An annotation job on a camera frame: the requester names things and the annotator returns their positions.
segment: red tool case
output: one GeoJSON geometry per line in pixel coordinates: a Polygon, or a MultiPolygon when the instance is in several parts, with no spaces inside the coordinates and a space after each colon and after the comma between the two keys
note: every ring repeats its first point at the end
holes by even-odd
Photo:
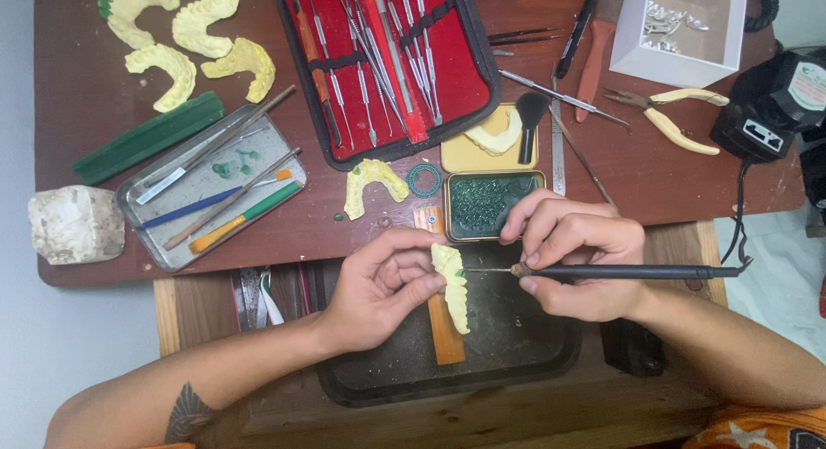
{"type": "MultiPolygon", "coordinates": [[[[393,2],[398,11],[401,27],[405,33],[400,35],[391,24],[394,43],[397,44],[401,67],[411,96],[413,106],[411,114],[407,114],[402,101],[400,85],[391,63],[390,50],[376,0],[358,0],[364,10],[367,25],[373,30],[384,62],[383,66],[398,100],[399,112],[407,123],[407,133],[402,131],[401,124],[389,104],[387,104],[387,116],[385,116],[373,71],[367,63],[363,48],[359,44],[358,51],[354,51],[347,14],[341,2],[339,0],[312,0],[329,49],[330,58],[326,59],[316,21],[313,18],[311,1],[299,0],[319,56],[317,59],[307,61],[302,44],[302,32],[299,28],[300,22],[293,2],[292,0],[277,0],[321,149],[324,151],[327,162],[335,169],[349,171],[364,158],[390,161],[432,148],[441,141],[479,123],[501,102],[501,79],[487,42],[487,33],[481,24],[473,0],[423,0],[425,16],[422,18],[419,18],[417,0],[410,0],[414,16],[412,28],[407,24],[403,1],[389,1],[393,2]],[[427,28],[433,54],[436,92],[443,117],[443,123],[438,126],[435,125],[425,103],[425,97],[419,90],[404,51],[404,47],[408,46],[416,57],[411,45],[416,43],[413,43],[412,37],[421,35],[422,28],[427,28]],[[373,128],[377,134],[376,148],[373,147],[368,137],[367,113],[356,66],[360,62],[364,71],[373,128]],[[321,69],[324,73],[331,111],[342,138],[342,148],[336,148],[334,144],[325,108],[322,106],[319,91],[313,80],[312,72],[316,69],[321,69]],[[340,93],[345,101],[346,119],[338,105],[330,78],[330,69],[335,70],[338,78],[340,93]],[[347,125],[352,132],[354,149],[351,148],[347,125]]],[[[424,45],[419,43],[419,48],[424,54],[424,45]]]]}

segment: red felt lining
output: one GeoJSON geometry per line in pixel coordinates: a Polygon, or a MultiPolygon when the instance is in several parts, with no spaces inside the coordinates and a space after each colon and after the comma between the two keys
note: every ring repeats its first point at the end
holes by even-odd
{"type": "MultiPolygon", "coordinates": [[[[407,26],[407,18],[404,14],[404,5],[402,0],[390,0],[399,13],[402,28],[405,32],[410,29],[407,26]]],[[[424,0],[425,13],[430,13],[433,7],[443,3],[445,0],[424,0]]],[[[307,21],[310,24],[310,29],[315,37],[315,45],[318,49],[319,55],[323,58],[324,52],[321,47],[321,40],[318,38],[318,32],[315,28],[315,21],[312,15],[312,7],[310,0],[299,0],[302,9],[304,10],[307,21]]],[[[319,15],[321,26],[325,34],[327,42],[327,50],[331,58],[336,58],[342,55],[349,55],[353,53],[353,43],[350,40],[348,22],[344,9],[338,0],[313,0],[315,3],[315,10],[319,15]]],[[[425,129],[433,127],[433,119],[430,116],[428,107],[425,104],[425,99],[419,92],[413,74],[410,71],[410,64],[407,59],[407,54],[403,50],[399,50],[401,57],[402,69],[405,71],[408,90],[413,101],[413,114],[406,115],[404,102],[402,100],[401,91],[398,81],[393,70],[390,59],[390,53],[387,46],[387,39],[384,35],[384,29],[378,15],[375,0],[359,0],[362,9],[364,10],[364,17],[367,25],[373,30],[376,37],[379,50],[382,53],[382,58],[393,85],[396,97],[398,100],[399,110],[403,117],[406,118],[408,126],[408,134],[412,142],[423,141],[427,138],[425,129]]],[[[291,14],[293,21],[298,27],[298,21],[293,9],[292,3],[287,1],[289,8],[292,10],[291,14]]],[[[414,14],[414,22],[419,21],[419,12],[416,0],[410,0],[410,7],[414,14]]],[[[399,35],[397,34],[394,25],[391,21],[391,30],[395,43],[398,47],[399,35]]],[[[452,9],[450,13],[444,18],[437,21],[432,27],[428,28],[428,36],[430,46],[434,58],[434,68],[436,71],[436,88],[439,95],[439,106],[442,112],[445,123],[456,118],[467,115],[482,107],[490,97],[490,89],[487,83],[478,72],[475,61],[468,45],[465,33],[462,30],[462,24],[459,21],[459,15],[456,9],[452,9]]],[[[424,43],[420,43],[422,56],[425,56],[424,43]]],[[[416,56],[413,48],[410,49],[413,56],[416,56]]],[[[401,125],[392,112],[389,103],[387,104],[387,115],[389,117],[391,129],[388,127],[387,117],[385,117],[384,109],[382,108],[379,99],[377,85],[373,77],[370,65],[362,64],[364,70],[364,80],[367,87],[367,96],[370,102],[370,114],[373,120],[373,128],[377,134],[377,146],[382,146],[390,142],[398,141],[407,138],[401,125]]],[[[330,74],[325,74],[328,91],[330,92],[330,104],[332,106],[333,115],[336,117],[336,124],[342,138],[342,148],[331,147],[333,156],[336,160],[345,160],[354,154],[373,148],[368,137],[369,127],[367,124],[367,114],[364,109],[361,89],[358,84],[358,70],[355,65],[345,66],[336,70],[336,77],[339,81],[342,97],[345,101],[345,110],[347,112],[347,122],[345,116],[341,112],[338,104],[338,96],[333,87],[330,74]],[[350,135],[347,131],[349,125],[352,132],[353,142],[355,144],[355,151],[350,147],[350,135]]]]}

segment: white plastic box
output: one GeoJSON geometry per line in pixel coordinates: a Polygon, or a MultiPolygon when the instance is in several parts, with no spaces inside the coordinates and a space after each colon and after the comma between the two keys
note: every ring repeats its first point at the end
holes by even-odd
{"type": "Polygon", "coordinates": [[[705,88],[739,69],[745,15],[746,0],[625,0],[610,69],[666,85],[705,88]],[[684,21],[671,36],[680,54],[642,46],[648,1],[687,11],[709,30],[696,31],[684,21]]]}

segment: forearm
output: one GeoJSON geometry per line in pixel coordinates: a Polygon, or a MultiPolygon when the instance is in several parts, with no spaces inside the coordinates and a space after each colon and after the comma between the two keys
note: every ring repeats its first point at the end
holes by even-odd
{"type": "Polygon", "coordinates": [[[170,355],[68,400],[47,447],[143,447],[186,440],[212,412],[331,354],[316,316],[170,355]]]}
{"type": "Polygon", "coordinates": [[[734,403],[777,409],[826,405],[826,366],[728,308],[678,289],[650,289],[629,319],[686,357],[734,403]]]}

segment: pliers with yellow handles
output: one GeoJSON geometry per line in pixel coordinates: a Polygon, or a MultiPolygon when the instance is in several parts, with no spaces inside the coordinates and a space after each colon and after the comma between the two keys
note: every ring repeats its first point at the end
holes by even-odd
{"type": "Polygon", "coordinates": [[[616,95],[604,95],[606,98],[615,100],[621,104],[633,105],[641,109],[643,114],[648,117],[648,120],[651,120],[651,123],[653,123],[658,130],[666,135],[666,138],[670,139],[671,142],[680,148],[688,149],[689,151],[698,152],[700,154],[706,154],[707,156],[716,156],[720,152],[720,149],[718,148],[704,146],[683,136],[681,129],[677,127],[671,119],[661,114],[654,107],[656,105],[666,104],[685,98],[700,99],[706,101],[707,103],[722,107],[728,104],[727,97],[718,95],[717,93],[712,93],[711,91],[706,91],[705,89],[677,89],[675,91],[662,93],[661,95],[651,96],[650,98],[644,98],[643,96],[635,95],[634,93],[629,93],[628,91],[618,91],[616,89],[608,88],[605,88],[605,90],[616,95]]]}

